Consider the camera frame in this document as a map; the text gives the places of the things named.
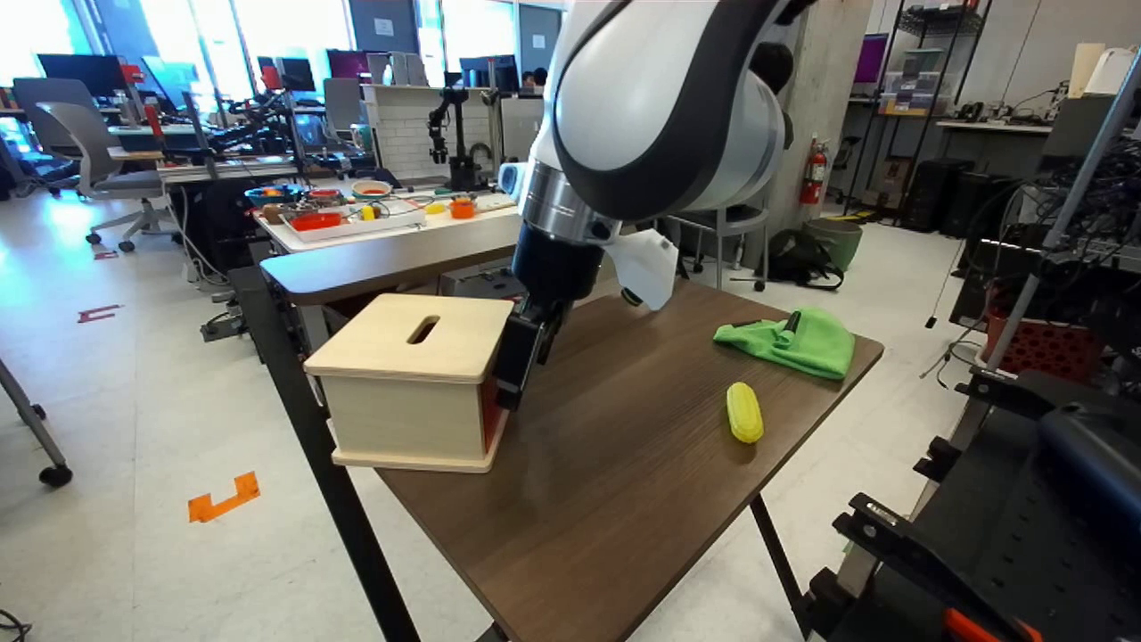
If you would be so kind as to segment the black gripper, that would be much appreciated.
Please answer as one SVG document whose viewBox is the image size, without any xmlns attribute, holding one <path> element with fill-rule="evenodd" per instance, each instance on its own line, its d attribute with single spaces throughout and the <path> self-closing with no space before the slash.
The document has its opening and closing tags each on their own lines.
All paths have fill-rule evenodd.
<svg viewBox="0 0 1141 642">
<path fill-rule="evenodd" d="M 525 310 L 512 310 L 496 352 L 496 402 L 518 410 L 532 376 L 548 360 L 563 313 L 584 300 L 604 264 L 598 246 L 548 238 L 525 229 L 512 252 L 512 278 L 525 285 Z"/>
</svg>

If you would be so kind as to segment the small black robot arm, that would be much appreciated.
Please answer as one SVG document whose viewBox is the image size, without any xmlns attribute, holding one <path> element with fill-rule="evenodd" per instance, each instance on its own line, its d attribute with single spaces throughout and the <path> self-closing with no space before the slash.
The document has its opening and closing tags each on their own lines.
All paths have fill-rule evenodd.
<svg viewBox="0 0 1141 642">
<path fill-rule="evenodd" d="M 478 193 L 492 180 L 496 164 L 496 95 L 488 88 L 465 87 L 447 76 L 440 103 L 428 109 L 428 157 L 447 166 L 453 193 Z"/>
</svg>

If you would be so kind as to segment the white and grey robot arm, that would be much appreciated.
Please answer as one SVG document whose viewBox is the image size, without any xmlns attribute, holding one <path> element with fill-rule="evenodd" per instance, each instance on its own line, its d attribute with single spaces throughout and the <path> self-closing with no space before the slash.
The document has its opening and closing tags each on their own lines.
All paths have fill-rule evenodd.
<svg viewBox="0 0 1141 642">
<path fill-rule="evenodd" d="M 566 0 L 546 109 L 519 181 L 509 275 L 519 300 L 496 397 L 525 398 L 569 307 L 612 260 L 620 297 L 664 310 L 676 246 L 664 215 L 738 208 L 792 145 L 777 94 L 789 29 L 812 0 Z"/>
</svg>

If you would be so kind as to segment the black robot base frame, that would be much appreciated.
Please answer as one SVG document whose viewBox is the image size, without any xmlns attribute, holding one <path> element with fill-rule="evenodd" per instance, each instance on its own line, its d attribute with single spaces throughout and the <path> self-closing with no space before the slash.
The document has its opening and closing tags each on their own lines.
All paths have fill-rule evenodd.
<svg viewBox="0 0 1141 642">
<path fill-rule="evenodd" d="M 960 432 L 899 512 L 856 493 L 851 543 L 800 598 L 825 642 L 1141 642 L 1141 402 L 1053 376 L 972 376 Z"/>
</svg>

